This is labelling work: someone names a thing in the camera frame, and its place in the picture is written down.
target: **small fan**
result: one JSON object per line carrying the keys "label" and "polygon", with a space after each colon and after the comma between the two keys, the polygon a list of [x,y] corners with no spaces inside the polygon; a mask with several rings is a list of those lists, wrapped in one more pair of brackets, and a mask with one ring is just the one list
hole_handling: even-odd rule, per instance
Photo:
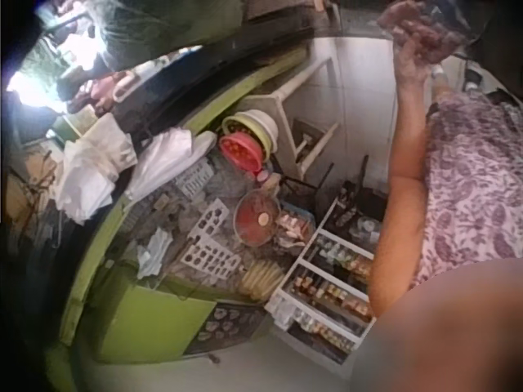
{"label": "small fan", "polygon": [[262,190],[252,190],[236,207],[236,235],[245,245],[259,247],[275,234],[278,215],[279,204],[275,198]]}

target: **woman's arm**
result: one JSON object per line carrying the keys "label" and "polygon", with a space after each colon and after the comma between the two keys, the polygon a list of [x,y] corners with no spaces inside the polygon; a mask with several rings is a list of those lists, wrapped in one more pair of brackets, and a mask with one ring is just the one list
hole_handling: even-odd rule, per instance
{"label": "woman's arm", "polygon": [[427,190],[423,168],[428,131],[423,104],[426,65],[413,36],[395,56],[398,116],[389,162],[389,199],[370,277],[370,303],[381,315],[409,289],[422,251]]}

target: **plastic packet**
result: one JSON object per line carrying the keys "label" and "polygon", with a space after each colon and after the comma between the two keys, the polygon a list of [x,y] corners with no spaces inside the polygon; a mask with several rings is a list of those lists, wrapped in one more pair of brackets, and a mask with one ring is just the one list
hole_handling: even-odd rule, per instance
{"label": "plastic packet", "polygon": [[421,38],[418,54],[428,63],[437,64],[467,45],[476,35],[455,0],[399,0],[378,18],[396,44],[403,46],[414,33]]}

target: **purple floral dress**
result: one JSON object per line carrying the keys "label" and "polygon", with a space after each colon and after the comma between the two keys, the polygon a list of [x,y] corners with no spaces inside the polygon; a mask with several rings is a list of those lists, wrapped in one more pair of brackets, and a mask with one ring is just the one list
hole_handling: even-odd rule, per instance
{"label": "purple floral dress", "polygon": [[461,265],[523,257],[521,108],[479,91],[451,94],[427,123],[427,219],[412,286]]}

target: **white bowl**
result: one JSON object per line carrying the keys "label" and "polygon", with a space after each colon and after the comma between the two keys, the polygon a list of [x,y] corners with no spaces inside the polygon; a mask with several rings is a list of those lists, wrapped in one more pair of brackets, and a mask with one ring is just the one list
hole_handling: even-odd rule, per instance
{"label": "white bowl", "polygon": [[278,126],[269,114],[258,109],[250,109],[245,112],[238,112],[238,114],[243,114],[260,124],[272,142],[271,152],[275,153],[278,150]]}

